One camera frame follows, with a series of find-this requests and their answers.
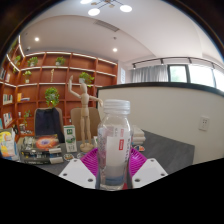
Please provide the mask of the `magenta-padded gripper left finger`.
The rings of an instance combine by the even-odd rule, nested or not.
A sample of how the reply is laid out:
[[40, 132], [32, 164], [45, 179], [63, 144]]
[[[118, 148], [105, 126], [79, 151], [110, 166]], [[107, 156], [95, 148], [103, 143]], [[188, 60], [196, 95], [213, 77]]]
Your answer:
[[97, 149], [89, 151], [80, 159], [72, 159], [59, 176], [81, 187], [95, 189], [98, 176]]

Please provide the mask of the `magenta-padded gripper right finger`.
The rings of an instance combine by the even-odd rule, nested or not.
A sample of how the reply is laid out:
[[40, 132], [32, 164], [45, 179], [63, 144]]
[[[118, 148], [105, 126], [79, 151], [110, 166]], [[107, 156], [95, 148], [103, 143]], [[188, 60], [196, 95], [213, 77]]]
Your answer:
[[141, 188], [167, 176], [167, 172], [155, 158], [147, 159], [136, 149], [130, 151], [128, 168], [134, 189]]

